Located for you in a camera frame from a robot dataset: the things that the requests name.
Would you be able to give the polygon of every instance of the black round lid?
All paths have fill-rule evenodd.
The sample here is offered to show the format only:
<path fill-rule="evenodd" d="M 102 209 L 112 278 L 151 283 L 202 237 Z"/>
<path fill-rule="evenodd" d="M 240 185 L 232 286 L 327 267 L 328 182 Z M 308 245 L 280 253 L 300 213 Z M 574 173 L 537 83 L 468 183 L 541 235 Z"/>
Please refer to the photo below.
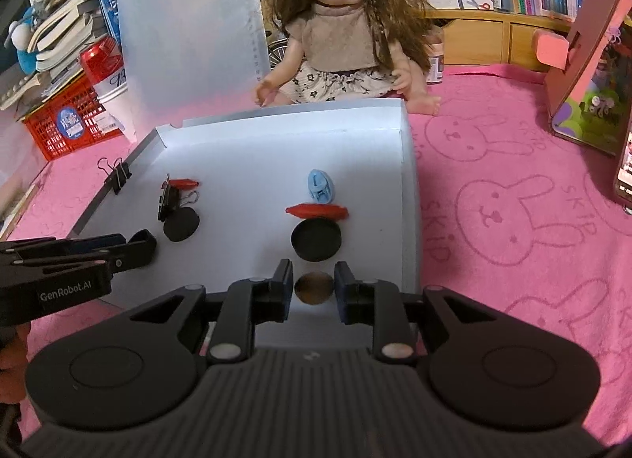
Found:
<path fill-rule="evenodd" d="M 102 322 L 33 358 L 26 390 L 40 420 L 91 432 L 120 430 L 186 399 L 198 379 L 192 353 L 169 338 L 163 324 L 130 324 Z"/>
<path fill-rule="evenodd" d="M 176 209 L 169 214 L 162 231 L 172 242 L 182 242 L 191 237 L 200 225 L 200 216 L 190 206 Z"/>
<path fill-rule="evenodd" d="M 308 262 L 322 262 L 333 257 L 342 245 L 340 226 L 324 217 L 305 219 L 292 232 L 292 247 Z"/>
<path fill-rule="evenodd" d="M 520 323 L 464 325 L 433 353 L 429 375 L 457 413 L 521 432 L 581 420 L 599 389 L 599 369 L 589 353 Z"/>

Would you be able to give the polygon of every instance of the blue toy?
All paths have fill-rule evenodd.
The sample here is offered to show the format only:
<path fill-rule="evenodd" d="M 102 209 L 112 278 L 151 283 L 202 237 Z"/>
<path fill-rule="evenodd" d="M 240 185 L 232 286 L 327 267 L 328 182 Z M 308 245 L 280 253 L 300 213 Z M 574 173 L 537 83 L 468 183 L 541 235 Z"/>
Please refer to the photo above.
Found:
<path fill-rule="evenodd" d="M 20 21 L 14 21 L 11 23 L 9 26 L 9 34 L 4 41 L 5 48 L 9 47 L 9 42 L 12 42 L 15 46 L 20 69 L 22 69 L 26 75 L 36 72 L 37 52 L 34 51 L 33 53 L 28 53 L 26 51 L 28 41 L 33 33 L 32 26 L 33 7 L 29 7 L 26 9 L 26 12 L 24 12 Z"/>
<path fill-rule="evenodd" d="M 334 200 L 334 182 L 324 171 L 311 171 L 307 177 L 307 188 L 312 199 L 320 205 L 327 205 Z"/>

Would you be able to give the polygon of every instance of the white cup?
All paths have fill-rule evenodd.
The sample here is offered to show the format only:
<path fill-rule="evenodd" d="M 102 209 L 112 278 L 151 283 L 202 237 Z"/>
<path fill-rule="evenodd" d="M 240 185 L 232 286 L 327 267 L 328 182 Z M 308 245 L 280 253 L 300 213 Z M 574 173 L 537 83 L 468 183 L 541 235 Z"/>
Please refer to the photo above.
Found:
<path fill-rule="evenodd" d="M 119 123 L 122 134 L 130 142 L 136 142 L 134 127 L 135 109 L 132 98 L 127 92 L 127 82 L 99 97 L 103 108 Z"/>

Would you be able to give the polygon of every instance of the wooden shelf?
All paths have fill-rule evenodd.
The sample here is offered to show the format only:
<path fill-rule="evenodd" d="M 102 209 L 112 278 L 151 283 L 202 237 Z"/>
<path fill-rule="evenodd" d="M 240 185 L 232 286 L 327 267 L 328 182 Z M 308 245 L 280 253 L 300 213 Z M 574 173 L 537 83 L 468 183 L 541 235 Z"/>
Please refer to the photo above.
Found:
<path fill-rule="evenodd" d="M 542 16 L 525 16 L 524 14 L 507 14 L 495 10 L 460 10 L 460 9 L 433 9 L 430 13 L 434 19 L 469 19 L 483 21 L 503 21 L 518 25 L 537 26 L 555 32 L 568 32 L 571 23 Z"/>
<path fill-rule="evenodd" d="M 509 63 L 547 71 L 535 58 L 533 33 L 543 28 L 565 35 L 571 27 L 567 21 L 493 10 L 435 9 L 429 16 L 450 21 L 443 26 L 446 65 Z"/>

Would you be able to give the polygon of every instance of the human hand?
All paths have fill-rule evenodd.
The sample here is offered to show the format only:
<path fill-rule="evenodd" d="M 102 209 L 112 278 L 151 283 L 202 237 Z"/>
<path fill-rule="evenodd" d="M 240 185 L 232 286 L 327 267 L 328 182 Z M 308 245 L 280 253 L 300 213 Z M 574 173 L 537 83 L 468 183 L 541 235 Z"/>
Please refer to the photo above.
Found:
<path fill-rule="evenodd" d="M 410 74 L 409 69 L 395 69 L 393 76 L 396 78 L 393 83 L 393 90 L 398 94 L 403 94 L 404 91 L 410 89 L 413 84 L 413 75 Z"/>
<path fill-rule="evenodd" d="M 26 397 L 26 336 L 31 324 L 21 324 L 15 330 L 15 338 L 0 350 L 0 403 L 6 404 L 19 403 Z"/>
<path fill-rule="evenodd" d="M 270 80 L 264 78 L 259 84 L 255 87 L 255 103 L 260 107 L 266 105 L 266 100 L 278 91 L 278 87 L 274 87 Z"/>

